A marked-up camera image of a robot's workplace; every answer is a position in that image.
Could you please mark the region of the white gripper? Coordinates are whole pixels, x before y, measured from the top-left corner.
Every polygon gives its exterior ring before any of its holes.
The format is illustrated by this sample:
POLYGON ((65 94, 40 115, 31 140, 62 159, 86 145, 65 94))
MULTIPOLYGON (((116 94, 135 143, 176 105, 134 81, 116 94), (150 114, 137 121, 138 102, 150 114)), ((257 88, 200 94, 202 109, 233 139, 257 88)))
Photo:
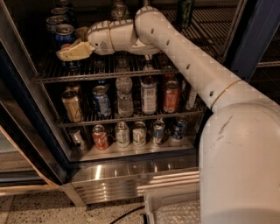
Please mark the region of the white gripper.
POLYGON ((105 20, 94 23, 89 29, 86 26, 77 28, 75 32, 78 39, 72 44, 64 44, 56 55, 62 61, 74 61, 84 60, 92 52, 99 55, 113 54, 115 49, 110 39, 109 25, 110 22, 105 20))

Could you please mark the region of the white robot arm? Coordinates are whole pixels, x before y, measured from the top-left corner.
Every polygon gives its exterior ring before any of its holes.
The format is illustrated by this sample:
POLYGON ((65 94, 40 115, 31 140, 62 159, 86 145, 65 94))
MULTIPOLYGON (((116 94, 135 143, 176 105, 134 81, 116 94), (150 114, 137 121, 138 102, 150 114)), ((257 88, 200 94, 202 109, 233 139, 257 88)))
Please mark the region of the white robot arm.
POLYGON ((199 180, 144 195, 154 214, 170 202, 200 198, 201 224, 280 224, 280 106, 180 34, 157 9, 134 19, 80 28, 60 60, 126 51, 164 52, 212 110, 199 144, 199 180))

